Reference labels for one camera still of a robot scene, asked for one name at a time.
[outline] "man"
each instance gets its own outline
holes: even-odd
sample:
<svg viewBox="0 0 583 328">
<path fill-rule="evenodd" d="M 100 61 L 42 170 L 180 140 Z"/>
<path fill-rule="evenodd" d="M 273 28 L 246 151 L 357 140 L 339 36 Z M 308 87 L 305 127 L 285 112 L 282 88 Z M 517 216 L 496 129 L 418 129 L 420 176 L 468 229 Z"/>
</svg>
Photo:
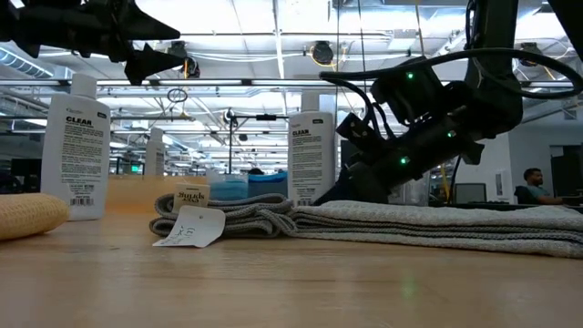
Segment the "man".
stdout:
<svg viewBox="0 0 583 328">
<path fill-rule="evenodd" d="M 563 199 L 560 197 L 551 197 L 550 193 L 540 186 L 543 184 L 543 172 L 540 169 L 527 169 L 524 174 L 524 179 L 527 182 L 527 189 L 530 194 L 543 205 L 561 205 Z"/>
</svg>

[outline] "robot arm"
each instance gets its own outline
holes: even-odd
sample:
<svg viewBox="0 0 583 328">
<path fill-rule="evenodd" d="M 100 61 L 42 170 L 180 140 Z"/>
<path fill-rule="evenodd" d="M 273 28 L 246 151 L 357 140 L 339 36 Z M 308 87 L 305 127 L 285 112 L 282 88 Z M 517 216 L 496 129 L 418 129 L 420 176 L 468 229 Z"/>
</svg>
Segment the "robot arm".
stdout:
<svg viewBox="0 0 583 328">
<path fill-rule="evenodd" d="M 549 3 L 554 8 L 564 8 L 572 2 Z M 545 56 L 514 50 L 517 11 L 518 0 L 470 0 L 466 22 L 470 23 L 470 12 L 474 19 L 466 27 L 466 51 L 429 59 L 418 57 L 377 71 L 321 72 L 322 79 L 364 97 L 367 114 L 364 120 L 349 115 L 337 128 L 362 152 L 343 168 L 336 186 L 316 205 L 328 200 L 386 203 L 390 189 L 410 179 L 420 179 L 429 169 L 457 155 L 468 164 L 479 164 L 484 146 L 476 141 L 495 138 L 520 124 L 522 97 L 559 98 L 580 93 L 583 78 L 572 68 Z M 563 24 L 566 30 L 573 26 Z M 537 62 L 564 74 L 574 89 L 554 94 L 522 91 L 511 57 Z M 431 66 L 460 58 L 468 58 L 465 81 L 443 86 Z M 377 106 L 347 82 L 366 78 L 376 78 L 371 87 L 376 102 L 387 103 L 396 119 L 409 127 L 402 136 L 384 139 L 369 128 Z"/>
</svg>

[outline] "table surface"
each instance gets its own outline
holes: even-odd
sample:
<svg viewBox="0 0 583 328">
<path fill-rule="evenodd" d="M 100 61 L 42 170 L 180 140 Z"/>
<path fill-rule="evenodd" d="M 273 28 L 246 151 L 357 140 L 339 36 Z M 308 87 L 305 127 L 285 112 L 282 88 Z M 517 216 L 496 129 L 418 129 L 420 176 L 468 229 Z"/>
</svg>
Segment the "table surface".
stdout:
<svg viewBox="0 0 583 328">
<path fill-rule="evenodd" d="M 0 327 L 583 326 L 583 261 L 291 239 L 160 248 L 149 219 L 0 242 Z"/>
</svg>

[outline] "white tag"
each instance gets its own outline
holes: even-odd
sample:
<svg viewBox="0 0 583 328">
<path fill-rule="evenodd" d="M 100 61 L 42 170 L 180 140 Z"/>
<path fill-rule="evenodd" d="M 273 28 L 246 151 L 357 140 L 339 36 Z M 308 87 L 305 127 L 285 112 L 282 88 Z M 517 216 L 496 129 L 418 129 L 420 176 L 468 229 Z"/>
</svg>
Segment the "white tag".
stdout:
<svg viewBox="0 0 583 328">
<path fill-rule="evenodd" d="M 188 183 L 177 183 L 174 191 L 172 213 L 179 213 L 184 205 L 207 207 L 210 187 Z"/>
<path fill-rule="evenodd" d="M 182 206 L 170 235 L 152 246 L 207 247 L 220 237 L 225 229 L 225 220 L 222 210 Z"/>
</svg>

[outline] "loofah sponge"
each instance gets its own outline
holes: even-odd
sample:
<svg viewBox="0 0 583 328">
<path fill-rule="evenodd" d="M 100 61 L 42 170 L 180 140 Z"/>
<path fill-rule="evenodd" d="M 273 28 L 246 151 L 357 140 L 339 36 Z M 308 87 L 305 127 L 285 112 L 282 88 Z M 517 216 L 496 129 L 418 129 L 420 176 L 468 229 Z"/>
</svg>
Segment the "loofah sponge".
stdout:
<svg viewBox="0 0 583 328">
<path fill-rule="evenodd" d="M 51 231 L 69 217 L 69 207 L 46 194 L 0 196 L 0 241 Z"/>
</svg>

